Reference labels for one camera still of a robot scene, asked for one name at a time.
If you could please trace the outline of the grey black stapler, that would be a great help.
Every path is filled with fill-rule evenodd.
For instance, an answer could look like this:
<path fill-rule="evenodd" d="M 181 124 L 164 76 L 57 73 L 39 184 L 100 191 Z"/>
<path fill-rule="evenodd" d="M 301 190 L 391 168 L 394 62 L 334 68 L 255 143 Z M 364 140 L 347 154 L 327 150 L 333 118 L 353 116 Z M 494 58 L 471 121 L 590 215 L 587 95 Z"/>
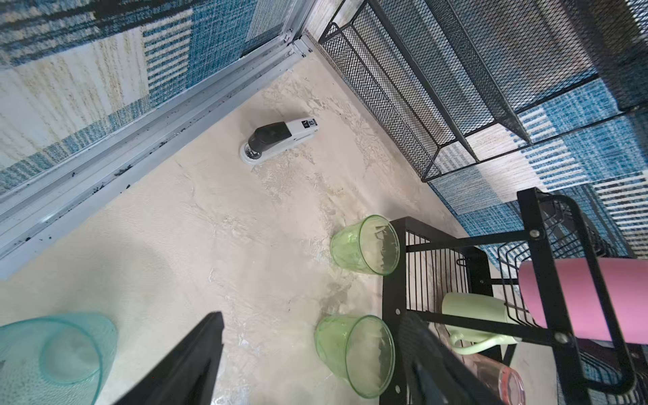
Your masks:
<path fill-rule="evenodd" d="M 320 129 L 314 117 L 279 121 L 257 128 L 240 149 L 241 160 L 258 165 L 314 138 Z"/>

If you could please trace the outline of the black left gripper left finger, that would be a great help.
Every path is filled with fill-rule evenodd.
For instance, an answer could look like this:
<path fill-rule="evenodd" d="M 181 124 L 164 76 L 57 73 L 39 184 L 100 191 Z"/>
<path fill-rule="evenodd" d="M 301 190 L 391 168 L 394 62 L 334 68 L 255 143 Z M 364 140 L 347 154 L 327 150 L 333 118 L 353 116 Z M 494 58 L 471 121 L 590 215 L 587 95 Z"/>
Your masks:
<path fill-rule="evenodd" d="M 223 352 L 224 319 L 210 312 L 119 404 L 209 404 Z"/>

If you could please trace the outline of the light green ceramic mug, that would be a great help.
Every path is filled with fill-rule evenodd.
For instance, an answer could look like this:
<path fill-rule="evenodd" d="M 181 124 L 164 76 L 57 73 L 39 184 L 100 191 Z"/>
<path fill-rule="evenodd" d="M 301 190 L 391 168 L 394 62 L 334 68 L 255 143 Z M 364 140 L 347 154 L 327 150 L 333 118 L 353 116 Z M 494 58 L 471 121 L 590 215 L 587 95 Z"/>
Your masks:
<path fill-rule="evenodd" d="M 445 295 L 441 308 L 444 315 L 514 324 L 506 303 L 492 296 L 451 292 Z M 452 325 L 445 327 L 451 349 L 460 355 L 478 354 L 495 346 L 521 342 L 518 337 L 501 333 Z"/>

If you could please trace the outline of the black two-tier dish rack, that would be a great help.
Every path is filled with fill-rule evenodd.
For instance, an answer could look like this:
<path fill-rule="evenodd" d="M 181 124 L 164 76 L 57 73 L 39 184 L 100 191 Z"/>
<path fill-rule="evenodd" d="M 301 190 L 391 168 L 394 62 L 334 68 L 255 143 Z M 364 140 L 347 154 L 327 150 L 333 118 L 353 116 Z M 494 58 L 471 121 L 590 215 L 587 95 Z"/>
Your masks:
<path fill-rule="evenodd" d="M 629 248 L 602 235 L 571 197 L 536 188 L 517 195 L 516 229 L 455 238 L 418 219 L 393 221 L 401 246 L 395 271 L 383 282 L 382 316 L 397 330 L 411 312 L 430 326 L 477 327 L 480 320 L 444 315 L 447 293 L 500 294 L 514 324 L 487 321 L 489 332 L 509 334 L 551 349 L 564 404 L 644 404 L 647 362 L 641 344 L 624 341 L 599 258 L 630 258 Z M 611 347 L 575 336 L 555 261 L 584 258 L 611 333 Z M 547 327 L 533 320 L 521 297 L 518 271 L 530 261 Z"/>

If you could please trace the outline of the teal cup behind arm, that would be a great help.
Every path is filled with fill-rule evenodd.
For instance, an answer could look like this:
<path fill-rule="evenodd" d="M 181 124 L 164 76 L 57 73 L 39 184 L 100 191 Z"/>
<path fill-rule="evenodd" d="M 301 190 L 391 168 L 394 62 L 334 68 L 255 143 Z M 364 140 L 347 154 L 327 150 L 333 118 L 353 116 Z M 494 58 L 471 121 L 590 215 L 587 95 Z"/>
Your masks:
<path fill-rule="evenodd" d="M 116 356 L 115 324 L 68 313 L 1 327 L 2 404 L 94 404 Z"/>

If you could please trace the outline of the black mesh shelf unit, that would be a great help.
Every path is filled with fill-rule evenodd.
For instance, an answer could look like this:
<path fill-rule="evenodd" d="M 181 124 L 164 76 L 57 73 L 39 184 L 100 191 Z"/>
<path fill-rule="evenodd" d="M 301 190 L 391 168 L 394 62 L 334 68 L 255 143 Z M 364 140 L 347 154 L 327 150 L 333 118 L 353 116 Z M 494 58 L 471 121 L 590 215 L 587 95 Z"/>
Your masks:
<path fill-rule="evenodd" d="M 424 182 L 498 160 L 488 129 L 544 144 L 524 116 L 589 84 L 614 111 L 559 138 L 647 116 L 644 1 L 361 1 L 318 42 Z"/>

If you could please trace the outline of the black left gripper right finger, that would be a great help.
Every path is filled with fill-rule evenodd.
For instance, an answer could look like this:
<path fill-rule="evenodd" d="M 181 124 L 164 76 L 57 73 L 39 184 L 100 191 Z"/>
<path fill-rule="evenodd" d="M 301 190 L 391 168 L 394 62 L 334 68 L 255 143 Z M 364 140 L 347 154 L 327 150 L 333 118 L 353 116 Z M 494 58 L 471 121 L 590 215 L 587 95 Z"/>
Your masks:
<path fill-rule="evenodd" d="M 398 345 L 414 404 L 501 403 L 417 315 L 402 315 Z"/>

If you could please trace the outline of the green glass cup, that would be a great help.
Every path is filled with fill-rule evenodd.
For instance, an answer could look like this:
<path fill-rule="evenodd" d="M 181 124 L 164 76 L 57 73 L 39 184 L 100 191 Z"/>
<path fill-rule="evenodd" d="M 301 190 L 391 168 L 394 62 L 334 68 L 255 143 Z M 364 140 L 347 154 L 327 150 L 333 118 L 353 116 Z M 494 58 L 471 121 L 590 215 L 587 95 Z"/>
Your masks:
<path fill-rule="evenodd" d="M 395 271 L 400 252 L 393 225 L 377 214 L 341 229 L 330 245 L 332 259 L 340 268 L 382 277 Z"/>
<path fill-rule="evenodd" d="M 314 340 L 319 359 L 361 398 L 379 398 L 389 387 L 397 352 L 393 335 L 381 318 L 325 316 L 317 324 Z"/>

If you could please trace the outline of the pink translucent glass cup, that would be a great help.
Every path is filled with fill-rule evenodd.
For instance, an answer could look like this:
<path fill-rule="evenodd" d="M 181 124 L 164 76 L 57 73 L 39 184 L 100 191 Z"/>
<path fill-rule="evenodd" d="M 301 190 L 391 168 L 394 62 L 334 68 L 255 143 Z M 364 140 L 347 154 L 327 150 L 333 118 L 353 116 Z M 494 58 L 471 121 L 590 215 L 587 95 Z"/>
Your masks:
<path fill-rule="evenodd" d="M 481 354 L 466 355 L 462 360 L 479 381 L 499 395 L 504 404 L 527 403 L 523 380 L 510 366 Z"/>

